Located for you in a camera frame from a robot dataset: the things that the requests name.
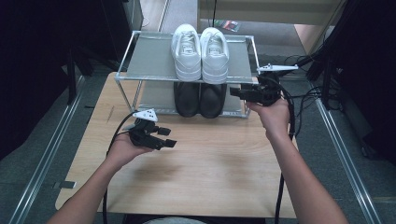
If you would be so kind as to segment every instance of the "black shoe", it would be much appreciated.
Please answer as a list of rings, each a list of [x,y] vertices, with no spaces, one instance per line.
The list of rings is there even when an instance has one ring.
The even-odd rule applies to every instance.
[[[213,119],[221,114],[224,107],[227,84],[201,84],[200,113],[204,118]]]
[[[174,95],[176,111],[179,115],[190,118],[199,110],[199,83],[175,82]]]

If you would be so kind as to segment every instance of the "human arm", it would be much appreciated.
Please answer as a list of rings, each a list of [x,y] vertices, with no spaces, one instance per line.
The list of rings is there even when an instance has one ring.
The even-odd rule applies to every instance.
[[[247,106],[260,116],[299,222],[347,223],[341,208],[311,172],[289,138],[287,101],[280,99],[271,106],[247,103]]]
[[[152,149],[134,146],[126,133],[117,136],[102,164],[48,223],[92,223],[114,174],[138,155],[150,151]]]

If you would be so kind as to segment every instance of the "wooden table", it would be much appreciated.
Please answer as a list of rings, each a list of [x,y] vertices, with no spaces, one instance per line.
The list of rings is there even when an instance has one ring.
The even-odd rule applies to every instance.
[[[113,133],[128,115],[114,76],[112,73],[107,78],[67,175],[66,180],[76,181],[77,186],[61,190],[58,209],[104,160]],[[122,82],[128,96],[134,96],[136,83]],[[144,154],[124,166],[108,187],[108,212],[275,215],[280,170],[256,113],[249,119],[158,117],[157,125],[172,130],[168,138],[177,140],[176,146]],[[286,188],[280,215],[295,217]]]

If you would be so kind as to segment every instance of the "shoe rack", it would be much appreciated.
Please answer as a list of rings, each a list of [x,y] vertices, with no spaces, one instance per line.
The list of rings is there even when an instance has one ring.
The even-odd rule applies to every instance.
[[[240,84],[257,84],[256,71],[259,66],[254,36],[226,35],[230,51],[228,88]],[[115,80],[125,103],[131,112],[136,109],[153,108],[157,114],[177,114],[174,102],[173,83],[179,82],[175,62],[171,55],[172,34],[133,31]],[[250,67],[248,53],[254,52],[256,66]],[[134,95],[127,95],[122,87],[124,81],[138,81]],[[238,97],[227,96],[221,117],[248,118],[249,109]]]

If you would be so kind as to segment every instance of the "hand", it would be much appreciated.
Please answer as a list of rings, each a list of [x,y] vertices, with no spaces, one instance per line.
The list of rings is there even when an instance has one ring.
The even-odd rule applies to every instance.
[[[108,152],[106,161],[120,169],[122,166],[132,161],[138,155],[151,152],[153,149],[148,147],[137,147],[129,138],[128,133],[119,134],[114,140]]]
[[[290,113],[286,100],[279,99],[269,106],[247,102],[247,107],[259,114],[268,138],[288,134]]]

